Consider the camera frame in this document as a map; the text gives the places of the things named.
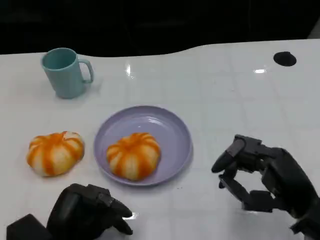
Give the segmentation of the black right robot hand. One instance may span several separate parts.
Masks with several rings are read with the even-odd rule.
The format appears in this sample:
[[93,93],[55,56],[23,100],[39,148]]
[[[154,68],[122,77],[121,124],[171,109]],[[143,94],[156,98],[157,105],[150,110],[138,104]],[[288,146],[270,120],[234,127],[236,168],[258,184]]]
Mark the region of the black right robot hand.
[[[287,150],[268,147],[256,138],[235,135],[211,171],[219,174],[219,188],[226,188],[246,211],[271,213],[279,209],[299,219],[319,199],[312,182]],[[266,189],[247,191],[235,179],[238,171],[259,172]]]

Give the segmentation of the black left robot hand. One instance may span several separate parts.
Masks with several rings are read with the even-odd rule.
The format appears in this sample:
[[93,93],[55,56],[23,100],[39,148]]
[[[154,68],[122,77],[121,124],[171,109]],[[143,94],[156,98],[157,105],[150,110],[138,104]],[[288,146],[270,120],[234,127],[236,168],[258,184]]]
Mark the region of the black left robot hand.
[[108,189],[73,183],[60,193],[46,229],[55,240],[95,240],[112,227],[131,236],[133,230],[123,218],[132,215]]

